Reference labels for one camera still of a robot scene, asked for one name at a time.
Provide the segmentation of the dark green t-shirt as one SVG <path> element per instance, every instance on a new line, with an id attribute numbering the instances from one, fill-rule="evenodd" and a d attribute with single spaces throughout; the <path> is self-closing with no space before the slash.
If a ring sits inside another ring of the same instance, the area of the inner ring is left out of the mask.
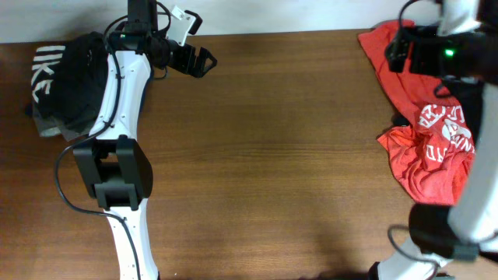
<path id="1" fill-rule="evenodd" d="M 31 67 L 32 102 L 43 117 L 70 121 L 83 114 L 95 120 L 107 82 L 103 34 L 92 32 L 36 49 Z"/>

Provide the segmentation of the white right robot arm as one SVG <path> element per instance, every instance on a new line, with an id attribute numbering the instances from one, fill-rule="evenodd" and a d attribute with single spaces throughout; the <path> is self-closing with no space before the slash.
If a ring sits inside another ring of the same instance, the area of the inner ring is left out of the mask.
<path id="1" fill-rule="evenodd" d="M 442 1 L 440 19 L 359 36 L 404 127 L 380 137 L 414 199 L 404 243 L 369 279 L 435 279 L 452 261 L 497 258 L 497 0 Z"/>

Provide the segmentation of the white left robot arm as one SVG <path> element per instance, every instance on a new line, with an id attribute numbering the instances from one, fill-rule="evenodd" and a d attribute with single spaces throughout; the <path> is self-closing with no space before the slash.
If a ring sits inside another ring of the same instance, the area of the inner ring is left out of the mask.
<path id="1" fill-rule="evenodd" d="M 98 205 L 90 214 L 109 222 L 121 279 L 160 278 L 147 224 L 153 168 L 138 143 L 139 116 L 154 69 L 199 79 L 216 67 L 210 51 L 187 42 L 202 23 L 199 14 L 176 5 L 130 1 L 127 15 L 103 35 L 108 56 L 100 111 L 88 137 L 71 150 Z"/>

